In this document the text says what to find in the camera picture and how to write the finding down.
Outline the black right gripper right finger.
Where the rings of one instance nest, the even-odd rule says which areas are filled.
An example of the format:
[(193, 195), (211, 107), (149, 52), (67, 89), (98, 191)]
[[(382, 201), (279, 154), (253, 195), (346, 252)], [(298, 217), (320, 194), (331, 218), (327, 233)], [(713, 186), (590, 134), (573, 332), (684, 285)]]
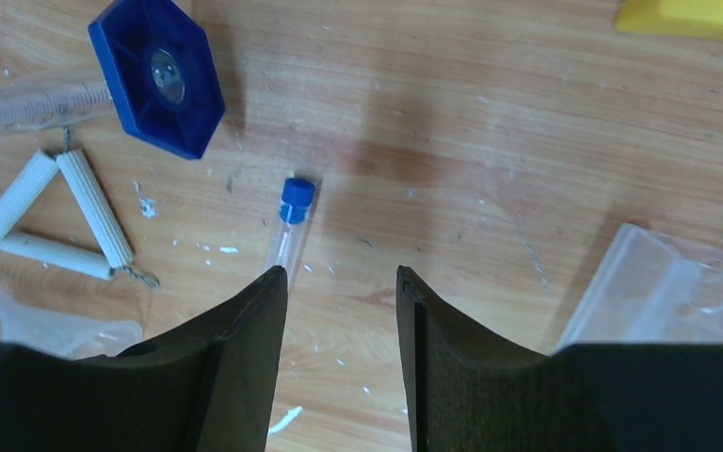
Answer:
[(723, 451), (723, 346), (582, 344), (545, 356), (396, 272), (415, 451)]

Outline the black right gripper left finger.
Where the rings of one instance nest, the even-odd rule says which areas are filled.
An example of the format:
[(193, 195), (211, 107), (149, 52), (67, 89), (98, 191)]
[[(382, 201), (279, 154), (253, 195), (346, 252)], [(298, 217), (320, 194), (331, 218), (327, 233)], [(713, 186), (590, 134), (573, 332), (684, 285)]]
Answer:
[(288, 304), (273, 266), (115, 357), (0, 344), (0, 451), (262, 451)]

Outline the blue-capped tube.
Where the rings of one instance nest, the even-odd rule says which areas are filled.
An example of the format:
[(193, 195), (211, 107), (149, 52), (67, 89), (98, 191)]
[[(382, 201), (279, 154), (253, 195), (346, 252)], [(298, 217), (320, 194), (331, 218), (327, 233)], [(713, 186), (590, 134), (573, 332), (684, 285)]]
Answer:
[(316, 191), (315, 182), (299, 177), (287, 178), (282, 188), (278, 220), (271, 236), (264, 270), (273, 266), (284, 268), (289, 292), (297, 275)]

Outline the white clay triangle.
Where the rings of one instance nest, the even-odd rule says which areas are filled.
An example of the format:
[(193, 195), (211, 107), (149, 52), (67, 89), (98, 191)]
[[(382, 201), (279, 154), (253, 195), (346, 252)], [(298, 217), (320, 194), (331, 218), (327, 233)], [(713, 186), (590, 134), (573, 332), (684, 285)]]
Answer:
[(110, 281), (125, 273), (150, 288), (136, 254), (82, 148), (37, 149), (0, 195), (0, 251)]

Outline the syringe with blue base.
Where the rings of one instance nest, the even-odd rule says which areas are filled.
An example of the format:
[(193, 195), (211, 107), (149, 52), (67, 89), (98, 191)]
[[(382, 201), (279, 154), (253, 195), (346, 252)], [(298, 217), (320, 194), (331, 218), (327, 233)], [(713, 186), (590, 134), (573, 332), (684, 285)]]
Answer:
[(123, 131), (202, 158), (226, 106), (204, 30), (172, 1), (114, 1), (89, 26), (95, 66), (0, 81), (0, 134), (116, 114)]

